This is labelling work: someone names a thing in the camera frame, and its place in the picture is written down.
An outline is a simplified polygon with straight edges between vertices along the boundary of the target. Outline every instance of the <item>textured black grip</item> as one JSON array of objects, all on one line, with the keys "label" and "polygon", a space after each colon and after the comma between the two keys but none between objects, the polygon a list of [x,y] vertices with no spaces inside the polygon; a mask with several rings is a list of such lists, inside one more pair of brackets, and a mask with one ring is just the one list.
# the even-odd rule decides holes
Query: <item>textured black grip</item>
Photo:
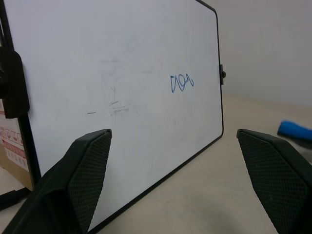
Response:
[{"label": "textured black grip", "polygon": [[83,234],[88,232],[101,194],[112,135],[92,141],[74,172],[68,193]]},{"label": "textured black grip", "polygon": [[298,172],[312,171],[309,163],[295,149],[279,150],[292,147],[279,138],[247,130],[239,130],[237,138],[253,189],[277,232],[310,233],[305,230],[311,217],[311,187]]}]

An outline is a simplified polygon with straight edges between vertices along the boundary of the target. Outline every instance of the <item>table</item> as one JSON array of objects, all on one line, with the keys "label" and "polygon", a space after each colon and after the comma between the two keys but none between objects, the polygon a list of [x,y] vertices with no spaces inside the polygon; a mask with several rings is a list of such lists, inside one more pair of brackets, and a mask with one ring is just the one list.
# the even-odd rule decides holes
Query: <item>table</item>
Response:
[{"label": "table", "polygon": [[[218,142],[99,233],[276,234],[252,188],[236,132],[245,128],[275,136],[284,119],[312,128],[312,107],[224,96],[223,111]],[[312,162],[311,151],[292,145]],[[0,220],[8,222],[19,207],[0,212]]]}]

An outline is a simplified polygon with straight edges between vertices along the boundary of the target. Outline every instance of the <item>black stand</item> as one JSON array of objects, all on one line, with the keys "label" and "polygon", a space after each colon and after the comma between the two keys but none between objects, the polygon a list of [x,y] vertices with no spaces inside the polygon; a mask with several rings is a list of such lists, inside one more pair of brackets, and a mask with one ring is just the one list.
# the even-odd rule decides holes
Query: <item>black stand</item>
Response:
[{"label": "black stand", "polygon": [[19,203],[22,199],[30,194],[30,190],[23,188],[20,190],[13,190],[6,194],[0,195],[0,211]]}]

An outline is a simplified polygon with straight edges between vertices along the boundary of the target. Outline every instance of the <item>white wall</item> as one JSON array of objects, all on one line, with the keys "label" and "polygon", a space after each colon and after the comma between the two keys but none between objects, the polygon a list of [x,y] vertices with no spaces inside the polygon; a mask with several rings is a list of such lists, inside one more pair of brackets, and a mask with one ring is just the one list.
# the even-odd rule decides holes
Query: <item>white wall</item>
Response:
[{"label": "white wall", "polygon": [[312,106],[312,0],[206,0],[217,10],[224,93]]}]

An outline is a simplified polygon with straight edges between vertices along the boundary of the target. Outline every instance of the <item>black metal clip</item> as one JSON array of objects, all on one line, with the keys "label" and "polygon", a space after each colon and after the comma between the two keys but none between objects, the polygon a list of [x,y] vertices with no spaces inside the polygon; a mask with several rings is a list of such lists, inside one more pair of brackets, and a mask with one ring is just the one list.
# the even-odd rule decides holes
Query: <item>black metal clip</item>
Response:
[{"label": "black metal clip", "polygon": [[220,82],[221,82],[221,85],[224,83],[223,82],[223,79],[226,77],[226,72],[223,70],[223,64],[220,65]]},{"label": "black metal clip", "polygon": [[14,50],[4,47],[0,47],[0,98],[6,118],[18,118],[29,111],[21,58]]}]

